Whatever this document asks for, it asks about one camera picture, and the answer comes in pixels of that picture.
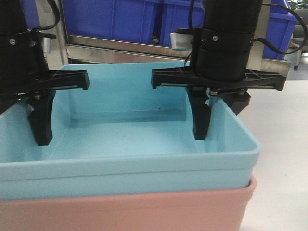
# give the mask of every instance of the blue storage crate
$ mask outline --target blue storage crate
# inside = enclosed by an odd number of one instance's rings
[[[297,19],[290,13],[270,13],[266,39],[279,50],[286,52],[296,23]],[[284,54],[278,54],[264,46],[263,58],[281,60],[284,59]]]
[[[161,0],[63,0],[69,34],[150,43]]]
[[[68,65],[87,69],[88,90],[59,90],[53,140],[38,147],[25,102],[0,115],[0,199],[240,188],[260,144],[212,98],[204,141],[195,140],[185,88],[152,89],[152,68],[182,62]]]
[[[39,16],[35,0],[21,0],[28,28],[39,26]]]
[[[171,46],[170,33],[180,28],[189,28],[190,1],[185,0],[164,0],[162,29],[160,34],[160,44],[164,46]],[[199,2],[195,2],[192,25],[202,26],[204,18],[204,10]]]
[[[272,4],[281,5],[287,8],[291,8],[290,4],[288,3],[288,0],[271,0]],[[289,12],[280,8],[280,7],[271,7],[270,8],[271,13],[281,13],[281,14],[288,14]]]

